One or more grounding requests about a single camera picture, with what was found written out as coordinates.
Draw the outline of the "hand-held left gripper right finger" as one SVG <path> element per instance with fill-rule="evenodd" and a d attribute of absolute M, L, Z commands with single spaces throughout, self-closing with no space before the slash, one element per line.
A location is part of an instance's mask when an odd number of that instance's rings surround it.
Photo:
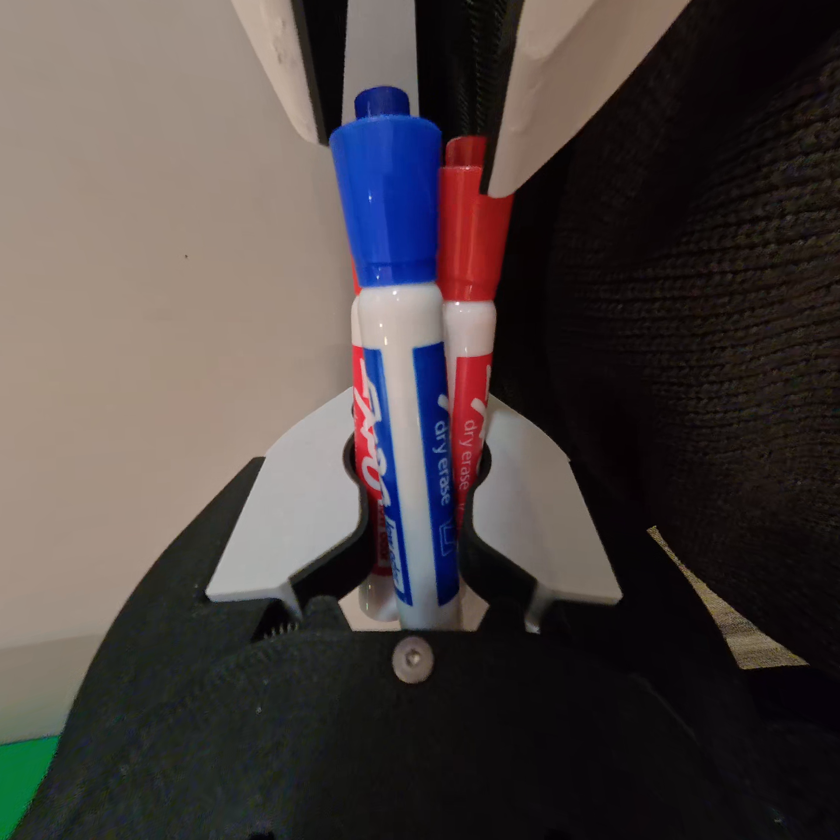
<path fill-rule="evenodd" d="M 495 396 L 485 429 L 459 537 L 468 587 L 488 604 L 516 603 L 533 634 L 556 602 L 619 603 L 622 590 L 561 447 Z"/>

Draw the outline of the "blue dry erase marker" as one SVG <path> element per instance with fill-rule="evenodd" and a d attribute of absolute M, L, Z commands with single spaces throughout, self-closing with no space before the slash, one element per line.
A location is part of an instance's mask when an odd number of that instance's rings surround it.
<path fill-rule="evenodd" d="M 329 138 L 353 267 L 363 380 L 397 611 L 460 628 L 444 300 L 437 284 L 442 134 L 404 91 L 362 91 Z"/>

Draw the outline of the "green plastic box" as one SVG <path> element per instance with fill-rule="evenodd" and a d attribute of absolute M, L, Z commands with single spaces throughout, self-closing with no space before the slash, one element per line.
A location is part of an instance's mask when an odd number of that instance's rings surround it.
<path fill-rule="evenodd" d="M 1 746 L 1 838 L 11 836 L 54 758 L 58 737 Z"/>

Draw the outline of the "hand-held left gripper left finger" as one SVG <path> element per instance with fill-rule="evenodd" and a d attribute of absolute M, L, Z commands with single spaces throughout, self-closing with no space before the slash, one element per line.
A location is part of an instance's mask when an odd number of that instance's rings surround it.
<path fill-rule="evenodd" d="M 301 617 L 315 597 L 341 600 L 371 572 L 371 511 L 355 472 L 353 390 L 268 450 L 205 594 L 280 601 Z"/>

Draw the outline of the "person's dark knit sweater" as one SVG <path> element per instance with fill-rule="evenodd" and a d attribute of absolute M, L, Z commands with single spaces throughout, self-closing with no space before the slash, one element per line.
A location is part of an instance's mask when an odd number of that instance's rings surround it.
<path fill-rule="evenodd" d="M 623 589 L 549 631 L 665 702 L 698 822 L 838 838 L 838 2 L 689 2 L 520 194 L 500 396 L 572 457 Z"/>

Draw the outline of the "red dry erase marker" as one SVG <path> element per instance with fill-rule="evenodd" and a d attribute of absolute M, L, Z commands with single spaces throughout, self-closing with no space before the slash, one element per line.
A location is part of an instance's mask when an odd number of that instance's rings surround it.
<path fill-rule="evenodd" d="M 497 326 L 495 297 L 513 196 L 480 192 L 487 139 L 454 138 L 439 170 L 437 284 L 444 306 L 455 521 L 480 467 Z"/>
<path fill-rule="evenodd" d="M 398 619 L 390 550 L 386 535 L 382 489 L 373 430 L 374 415 L 364 367 L 358 298 L 351 306 L 354 464 L 368 501 L 374 536 L 374 564 L 360 586 L 360 608 L 370 619 L 390 623 Z"/>

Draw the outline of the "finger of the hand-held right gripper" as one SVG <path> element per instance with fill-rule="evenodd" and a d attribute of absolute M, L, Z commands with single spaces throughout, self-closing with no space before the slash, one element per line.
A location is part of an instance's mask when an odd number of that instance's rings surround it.
<path fill-rule="evenodd" d="M 342 121 L 343 2 L 233 1 L 292 127 L 327 146 Z"/>
<path fill-rule="evenodd" d="M 508 196 L 595 116 L 686 1 L 453 2 L 453 128 Z"/>

